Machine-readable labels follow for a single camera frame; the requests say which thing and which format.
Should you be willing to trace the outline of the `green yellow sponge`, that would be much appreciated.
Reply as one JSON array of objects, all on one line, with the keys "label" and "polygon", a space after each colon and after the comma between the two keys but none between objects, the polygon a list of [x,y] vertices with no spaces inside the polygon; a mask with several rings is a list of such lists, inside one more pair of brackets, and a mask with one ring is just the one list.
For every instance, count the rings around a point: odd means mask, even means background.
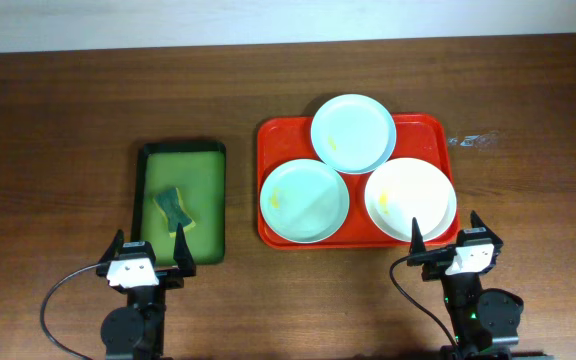
[{"label": "green yellow sponge", "polygon": [[195,221],[187,213],[181,192],[176,187],[168,188],[153,197],[157,209],[164,217],[167,231],[171,238],[176,237],[178,226],[184,231],[195,227]]}]

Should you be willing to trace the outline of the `light blue plate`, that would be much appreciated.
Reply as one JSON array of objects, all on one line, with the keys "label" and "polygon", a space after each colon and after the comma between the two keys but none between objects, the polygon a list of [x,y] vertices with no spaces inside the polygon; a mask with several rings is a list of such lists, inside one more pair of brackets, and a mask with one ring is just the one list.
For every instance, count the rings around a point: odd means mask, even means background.
[{"label": "light blue plate", "polygon": [[336,96],[315,113],[310,139],[317,156],[346,174],[365,174],[394,152],[397,130],[391,113],[359,94]]}]

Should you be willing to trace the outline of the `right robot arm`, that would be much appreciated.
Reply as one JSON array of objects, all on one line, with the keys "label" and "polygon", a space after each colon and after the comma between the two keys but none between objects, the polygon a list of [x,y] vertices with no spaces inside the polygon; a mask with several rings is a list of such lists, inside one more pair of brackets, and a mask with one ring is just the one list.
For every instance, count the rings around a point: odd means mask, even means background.
[{"label": "right robot arm", "polygon": [[454,331],[451,343],[440,350],[443,359],[519,359],[511,348],[519,343],[524,302],[506,290],[485,289],[480,281],[495,267],[503,241],[475,212],[470,222],[454,244],[428,250],[413,220],[406,264],[420,266],[423,281],[441,282]]}]

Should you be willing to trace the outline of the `light green plate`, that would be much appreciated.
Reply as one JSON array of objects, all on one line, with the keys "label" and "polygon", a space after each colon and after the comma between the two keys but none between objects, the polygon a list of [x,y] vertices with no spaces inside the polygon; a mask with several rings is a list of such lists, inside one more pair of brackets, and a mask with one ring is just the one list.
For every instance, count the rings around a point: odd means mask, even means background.
[{"label": "light green plate", "polygon": [[344,224],[350,195],[341,175],[313,159],[296,159],[272,170],[262,183],[262,218],[281,238],[297,244],[321,242]]}]

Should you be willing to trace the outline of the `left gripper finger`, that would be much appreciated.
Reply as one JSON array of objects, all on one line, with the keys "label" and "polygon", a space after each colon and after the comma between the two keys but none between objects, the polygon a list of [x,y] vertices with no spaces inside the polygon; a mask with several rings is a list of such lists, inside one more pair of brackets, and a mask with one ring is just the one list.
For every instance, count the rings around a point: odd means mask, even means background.
[{"label": "left gripper finger", "polygon": [[122,248],[123,244],[124,244],[124,232],[121,229],[119,229],[114,235],[114,238],[111,241],[110,245],[99,259],[98,263],[102,264],[112,261],[115,258],[117,252]]},{"label": "left gripper finger", "polygon": [[181,223],[177,225],[173,259],[177,264],[177,268],[181,272],[195,272],[195,262],[187,245],[184,228]]}]

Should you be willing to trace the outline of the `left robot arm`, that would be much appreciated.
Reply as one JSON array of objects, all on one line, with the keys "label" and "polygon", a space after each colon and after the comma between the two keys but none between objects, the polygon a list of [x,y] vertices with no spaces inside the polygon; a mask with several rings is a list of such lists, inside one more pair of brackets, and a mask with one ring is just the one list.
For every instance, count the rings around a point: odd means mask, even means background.
[{"label": "left robot arm", "polygon": [[100,337],[107,359],[162,359],[166,292],[184,287],[196,275],[196,264],[187,245],[182,225],[177,226],[173,259],[176,265],[158,270],[148,242],[124,241],[119,230],[99,259],[96,275],[127,297],[124,307],[103,320]]}]

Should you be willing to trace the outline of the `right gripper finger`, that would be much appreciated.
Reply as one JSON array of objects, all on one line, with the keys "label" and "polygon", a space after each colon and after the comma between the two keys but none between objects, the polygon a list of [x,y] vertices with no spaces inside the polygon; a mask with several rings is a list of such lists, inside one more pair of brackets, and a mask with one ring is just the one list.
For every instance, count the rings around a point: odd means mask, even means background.
[{"label": "right gripper finger", "polygon": [[423,236],[416,218],[412,219],[411,242],[409,254],[421,254],[426,252]]},{"label": "right gripper finger", "polygon": [[489,231],[490,228],[483,222],[480,216],[472,210],[470,213],[470,224],[472,230]]}]

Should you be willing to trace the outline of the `cream white plate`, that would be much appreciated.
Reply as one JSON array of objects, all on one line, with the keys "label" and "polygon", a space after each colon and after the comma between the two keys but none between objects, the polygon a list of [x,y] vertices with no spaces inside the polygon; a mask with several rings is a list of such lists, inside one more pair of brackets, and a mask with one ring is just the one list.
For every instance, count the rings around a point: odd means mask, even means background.
[{"label": "cream white plate", "polygon": [[416,220],[424,241],[442,236],[457,213],[455,189],[439,168],[415,158],[397,158],[368,177],[364,204],[372,222],[386,235],[409,242]]}]

